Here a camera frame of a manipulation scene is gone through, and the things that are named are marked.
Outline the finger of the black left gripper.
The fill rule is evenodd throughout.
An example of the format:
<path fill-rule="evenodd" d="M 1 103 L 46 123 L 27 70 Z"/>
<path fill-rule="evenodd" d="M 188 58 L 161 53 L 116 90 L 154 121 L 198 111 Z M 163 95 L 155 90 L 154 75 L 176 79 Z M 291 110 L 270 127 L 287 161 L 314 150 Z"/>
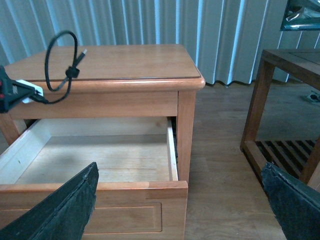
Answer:
<path fill-rule="evenodd" d="M 4 114 L 22 102 L 33 96 L 36 89 L 25 83 L 12 80 L 7 75 L 4 66 L 0 66 L 0 113 Z"/>

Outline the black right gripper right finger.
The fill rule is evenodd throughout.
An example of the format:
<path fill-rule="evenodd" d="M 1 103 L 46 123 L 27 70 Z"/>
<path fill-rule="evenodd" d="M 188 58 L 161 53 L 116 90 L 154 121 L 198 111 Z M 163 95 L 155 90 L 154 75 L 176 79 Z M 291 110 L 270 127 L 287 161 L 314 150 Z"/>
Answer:
<path fill-rule="evenodd" d="M 261 171 L 270 207 L 288 240 L 320 238 L 320 193 L 274 164 Z"/>

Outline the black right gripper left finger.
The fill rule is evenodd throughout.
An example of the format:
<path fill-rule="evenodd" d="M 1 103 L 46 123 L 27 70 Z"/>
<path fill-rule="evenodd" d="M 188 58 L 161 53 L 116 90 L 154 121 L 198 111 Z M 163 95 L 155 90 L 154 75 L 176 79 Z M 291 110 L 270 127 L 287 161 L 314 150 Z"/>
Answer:
<path fill-rule="evenodd" d="M 35 207 L 0 230 L 2 240 L 80 240 L 96 204 L 92 162 Z"/>

